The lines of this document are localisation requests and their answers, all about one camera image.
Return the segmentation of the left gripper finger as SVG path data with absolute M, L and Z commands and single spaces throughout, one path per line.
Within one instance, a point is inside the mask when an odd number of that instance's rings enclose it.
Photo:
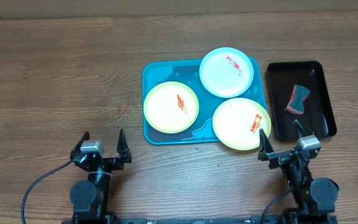
M 117 152 L 119 153 L 120 157 L 131 157 L 131 152 L 127 144 L 126 135 L 123 129 L 121 129 L 119 133 Z
M 84 141 L 88 141 L 90 139 L 90 133 L 86 131 L 80 141 L 77 144 L 77 149 L 80 149 Z

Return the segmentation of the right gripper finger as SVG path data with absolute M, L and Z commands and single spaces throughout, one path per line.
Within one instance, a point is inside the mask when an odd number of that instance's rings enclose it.
M 299 123 L 297 119 L 293 121 L 293 125 L 295 127 L 296 134 L 298 138 L 303 138 L 308 135 L 308 133 L 305 131 L 305 129 L 302 127 L 302 125 Z
M 272 145 L 265 134 L 263 129 L 259 130 L 260 144 L 259 144 L 259 154 L 260 155 L 268 155 L 274 153 Z

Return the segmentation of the red sponge with green scourer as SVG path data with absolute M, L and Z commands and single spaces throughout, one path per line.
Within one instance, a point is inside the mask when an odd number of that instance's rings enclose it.
M 305 111 L 304 101 L 309 95 L 310 90 L 308 88 L 301 85 L 295 85 L 285 110 L 292 114 L 302 115 Z

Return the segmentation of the green-rimmed plate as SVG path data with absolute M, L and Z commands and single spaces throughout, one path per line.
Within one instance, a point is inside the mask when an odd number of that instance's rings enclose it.
M 195 92 L 180 82 L 163 82 L 153 87 L 143 106 L 151 127 L 167 134 L 188 129 L 197 119 L 199 108 Z

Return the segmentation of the light blue plate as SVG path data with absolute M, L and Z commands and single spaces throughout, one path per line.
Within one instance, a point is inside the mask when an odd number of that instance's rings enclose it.
M 254 79 L 250 58 L 240 50 L 221 47 L 202 59 L 199 69 L 203 86 L 221 98 L 237 97 L 248 90 Z

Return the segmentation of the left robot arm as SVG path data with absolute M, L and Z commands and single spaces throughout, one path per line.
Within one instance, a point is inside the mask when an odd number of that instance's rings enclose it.
M 108 210 L 112 172 L 123 170 L 132 162 L 132 154 L 127 145 L 124 131 L 121 130 L 117 142 L 118 157 L 103 157 L 101 141 L 91 140 L 85 132 L 79 143 L 70 153 L 70 159 L 88 175 L 78 181 L 70 190 L 73 204 L 72 223 L 119 223 L 118 217 Z

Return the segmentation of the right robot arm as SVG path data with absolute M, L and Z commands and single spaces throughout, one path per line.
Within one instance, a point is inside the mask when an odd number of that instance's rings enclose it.
M 298 121 L 293 122 L 298 134 L 296 145 L 285 152 L 276 153 L 264 130 L 259 131 L 260 145 L 258 160 L 268 161 L 270 169 L 279 168 L 289 184 L 289 189 L 273 199 L 261 216 L 251 218 L 254 223 L 337 223 L 335 202 L 339 186 L 328 178 L 314 179 L 308 168 L 320 149 L 319 139 L 306 132 Z M 286 208 L 278 216 L 267 216 L 267 212 L 277 201 L 292 194 L 295 208 Z

